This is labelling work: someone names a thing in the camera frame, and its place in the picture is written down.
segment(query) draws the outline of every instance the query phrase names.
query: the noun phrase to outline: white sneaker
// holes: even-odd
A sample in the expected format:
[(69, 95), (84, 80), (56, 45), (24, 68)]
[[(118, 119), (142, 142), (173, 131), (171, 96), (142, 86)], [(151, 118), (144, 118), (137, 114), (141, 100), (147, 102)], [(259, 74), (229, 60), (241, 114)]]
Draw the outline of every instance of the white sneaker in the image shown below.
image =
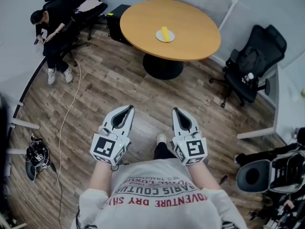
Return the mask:
[(166, 143), (166, 135), (164, 135), (164, 134), (159, 134), (159, 135), (157, 136), (157, 145), (158, 145), (159, 143)]
[(236, 161), (237, 156), (238, 156), (238, 155), (234, 155), (234, 157), (233, 157), (233, 162), (234, 162), (234, 164), (237, 164), (237, 161)]
[(55, 69), (48, 70), (48, 84), (52, 85), (55, 81)]
[(66, 82), (67, 82), (67, 83), (70, 83), (70, 82), (73, 80), (73, 75), (72, 75), (71, 70), (70, 70), (69, 67), (68, 67), (68, 68), (66, 69), (66, 71), (64, 72), (64, 75), (65, 75), (65, 77), (66, 77)]

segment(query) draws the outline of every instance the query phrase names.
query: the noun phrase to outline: black cable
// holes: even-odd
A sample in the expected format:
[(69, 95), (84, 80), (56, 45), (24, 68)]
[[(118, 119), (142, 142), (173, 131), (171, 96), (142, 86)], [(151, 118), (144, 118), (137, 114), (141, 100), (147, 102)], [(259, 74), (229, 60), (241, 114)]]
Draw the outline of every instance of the black cable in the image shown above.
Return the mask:
[(120, 163), (118, 163), (118, 164), (116, 165), (116, 166), (117, 166), (116, 169), (112, 169), (112, 167), (116, 167), (116, 166), (111, 166), (111, 167), (110, 167), (110, 170), (112, 170), (112, 171), (117, 171), (117, 170), (120, 168), (121, 165), (125, 165), (125, 164), (123, 163), (122, 160), (120, 161)]
[(59, 185), (61, 187), (61, 198), (59, 200), (59, 213), (58, 213), (58, 223), (59, 223), (59, 226), (61, 227), (61, 200), (62, 200), (62, 186), (61, 186), (61, 181), (59, 180), (59, 177), (58, 177), (58, 174), (57, 174), (57, 171), (56, 171), (56, 168), (54, 166), (54, 164), (49, 160), (49, 163), (50, 163), (50, 166), (52, 168), (52, 170), (56, 173), (56, 176), (57, 176), (57, 179), (58, 179), (58, 182), (59, 182)]

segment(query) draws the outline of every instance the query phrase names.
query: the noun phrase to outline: black office chair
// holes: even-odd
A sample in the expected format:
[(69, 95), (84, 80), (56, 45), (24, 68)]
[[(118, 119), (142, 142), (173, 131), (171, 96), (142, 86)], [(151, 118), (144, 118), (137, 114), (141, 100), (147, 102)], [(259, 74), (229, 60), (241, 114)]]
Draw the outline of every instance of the black office chair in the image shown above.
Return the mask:
[[(68, 0), (68, 1), (69, 1), (69, 9), (72, 11), (76, 11), (76, 9), (86, 0)], [(107, 7), (108, 5), (106, 3), (102, 3), (96, 6), (92, 10), (74, 16), (75, 20), (77, 20), (82, 24), (81, 29), (89, 27), (88, 40), (91, 40), (91, 34), (95, 24), (102, 24), (102, 25), (106, 24), (101, 22), (103, 19), (105, 19), (105, 15), (101, 13), (103, 13)]]
[(79, 31), (86, 27), (90, 27), (90, 32), (88, 36), (88, 40), (91, 39), (91, 33), (93, 29), (93, 25), (98, 22), (98, 20), (102, 17), (100, 14), (108, 7), (107, 4), (102, 3), (95, 7), (94, 9), (83, 12), (81, 14), (75, 14), (74, 12), (77, 8), (86, 0), (45, 0), (46, 4), (43, 6), (44, 10), (53, 9), (53, 10), (64, 10), (66, 14), (71, 15), (71, 20), (69, 24), (67, 24), (62, 32), (69, 31), (72, 36), (71, 40), (66, 41), (62, 47), (60, 48), (61, 57), (64, 58), (66, 54), (69, 54), (71, 59), (74, 61), (74, 67), (77, 66), (77, 62), (75, 61), (72, 49), (81, 47), (83, 45), (89, 46), (88, 42), (84, 43), (75, 43), (78, 41)]
[[(256, 72), (254, 79), (247, 83), (243, 83), (242, 78), (252, 71), (248, 70), (248, 72), (246, 72), (238, 63), (242, 57), (245, 57), (245, 52), (249, 48), (256, 49), (264, 56), (264, 67), (259, 69), (259, 72)], [(265, 85), (258, 87), (258, 77), (262, 77), (271, 66), (281, 61), (285, 56), (286, 49), (286, 40), (274, 26), (269, 25), (264, 29), (259, 25), (255, 25), (245, 47), (240, 52), (236, 49), (232, 51), (230, 58), (226, 62), (226, 66), (223, 68), (223, 71), (225, 72), (224, 80), (215, 78), (209, 80), (210, 83), (215, 81), (228, 86), (227, 94), (221, 107), (225, 107), (225, 103), (232, 91), (234, 91), (241, 100), (241, 106), (244, 106), (244, 100), (253, 103), (257, 92), (260, 90), (265, 89), (266, 94), (269, 95), (269, 80), (266, 80)]]

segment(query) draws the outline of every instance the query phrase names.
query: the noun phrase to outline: round wooden table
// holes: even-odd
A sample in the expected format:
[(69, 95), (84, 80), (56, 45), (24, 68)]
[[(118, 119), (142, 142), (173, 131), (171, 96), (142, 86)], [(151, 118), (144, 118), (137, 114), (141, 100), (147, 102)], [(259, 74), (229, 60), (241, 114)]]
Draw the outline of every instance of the round wooden table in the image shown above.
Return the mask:
[[(156, 32), (166, 26), (175, 34), (161, 42)], [(214, 54), (221, 42), (216, 24), (201, 10), (174, 0), (147, 0), (131, 6), (120, 21), (124, 37), (146, 52), (143, 65), (151, 76), (169, 80), (183, 70), (183, 61), (197, 61)]]

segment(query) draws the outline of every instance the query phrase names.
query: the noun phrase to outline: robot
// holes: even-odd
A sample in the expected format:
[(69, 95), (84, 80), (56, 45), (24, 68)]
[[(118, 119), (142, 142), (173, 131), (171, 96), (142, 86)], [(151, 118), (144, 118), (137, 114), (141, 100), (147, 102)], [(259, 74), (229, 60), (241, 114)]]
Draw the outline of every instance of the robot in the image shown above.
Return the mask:
[[(94, 159), (108, 165), (118, 165), (131, 143), (128, 138), (134, 118), (134, 107), (126, 105), (108, 113), (93, 136), (90, 153)], [(185, 166), (202, 162), (207, 157), (206, 139), (202, 138), (196, 119), (187, 111), (172, 111), (175, 137), (171, 151)]]

